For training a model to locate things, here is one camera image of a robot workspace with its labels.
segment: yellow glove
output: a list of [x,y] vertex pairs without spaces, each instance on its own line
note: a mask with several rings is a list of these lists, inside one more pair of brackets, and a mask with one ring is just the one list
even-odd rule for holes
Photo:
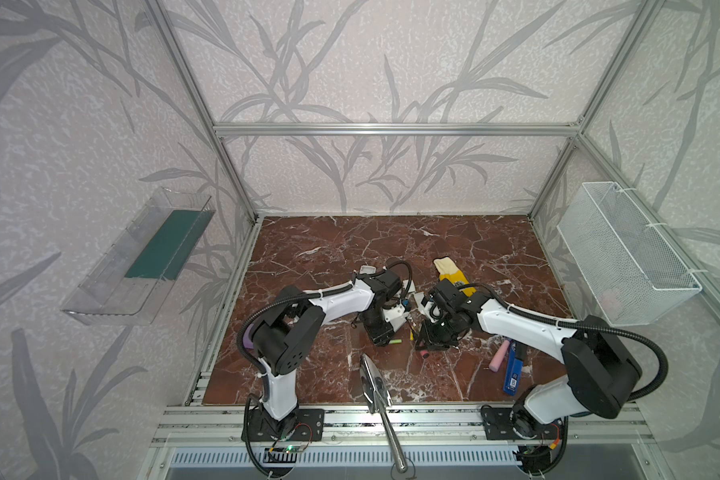
[[[458,269],[456,264],[451,260],[451,257],[446,256],[445,258],[438,258],[434,261],[434,267],[438,269],[440,273],[440,280],[449,279],[451,283],[456,286],[462,286],[467,283],[467,277]],[[462,290],[467,296],[470,296],[475,292],[474,288],[466,288]]]

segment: black mounting plate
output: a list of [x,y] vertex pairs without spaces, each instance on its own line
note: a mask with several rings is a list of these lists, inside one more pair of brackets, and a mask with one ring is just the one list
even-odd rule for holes
[[[322,429],[326,419],[326,411],[322,408],[299,408],[296,411],[296,423],[300,425],[288,438],[292,442],[307,442],[309,440],[309,429],[312,429],[312,441],[322,440]],[[248,416],[248,436],[251,442],[272,442],[273,432],[262,416],[262,410],[255,408],[250,410]]]
[[[509,419],[511,411],[511,405],[506,407],[483,405],[480,408],[480,417],[483,419],[486,440],[527,440],[527,438],[520,437],[512,429],[512,422]],[[555,440],[557,428],[552,423],[542,425],[537,428],[536,437],[539,439],[544,437],[550,441]]]

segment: white robotic arm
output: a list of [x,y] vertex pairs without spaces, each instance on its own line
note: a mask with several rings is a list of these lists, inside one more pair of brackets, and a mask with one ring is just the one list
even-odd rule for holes
[[[275,306],[258,315],[250,337],[263,366],[262,403],[274,432],[290,428],[298,408],[296,368],[308,355],[319,328],[340,316],[359,312],[374,344],[384,346],[396,329],[385,321],[382,308],[401,289],[400,278],[391,270],[357,275],[350,283],[325,290],[302,292],[288,286],[278,295]],[[456,346],[469,329],[479,328],[522,342],[565,364],[568,375],[533,386],[516,401],[514,427],[520,436],[531,438],[540,425],[579,412],[614,418],[631,399],[628,397],[642,375],[640,366],[616,337],[621,333],[598,333],[616,330],[594,317],[584,322],[556,319],[509,306],[492,291],[467,297],[448,280],[438,283],[427,301],[418,350],[445,350]],[[295,319],[293,324],[285,322],[287,316]]]

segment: purple object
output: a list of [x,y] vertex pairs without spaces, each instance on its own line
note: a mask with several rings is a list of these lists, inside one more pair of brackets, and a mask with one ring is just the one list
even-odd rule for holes
[[246,332],[242,334],[242,346],[244,346],[248,350],[253,350],[253,342],[251,341],[251,327],[253,327],[252,323],[248,325],[248,328],[246,328]]

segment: pink eraser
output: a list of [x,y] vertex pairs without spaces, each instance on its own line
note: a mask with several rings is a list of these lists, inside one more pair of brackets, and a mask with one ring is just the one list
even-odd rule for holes
[[504,355],[507,354],[507,349],[509,349],[509,339],[505,340],[504,343],[501,344],[499,347],[499,351],[496,352],[496,355],[494,355],[494,358],[490,360],[490,364],[488,365],[488,368],[492,372],[498,372],[499,367],[501,366],[501,363],[504,361]]

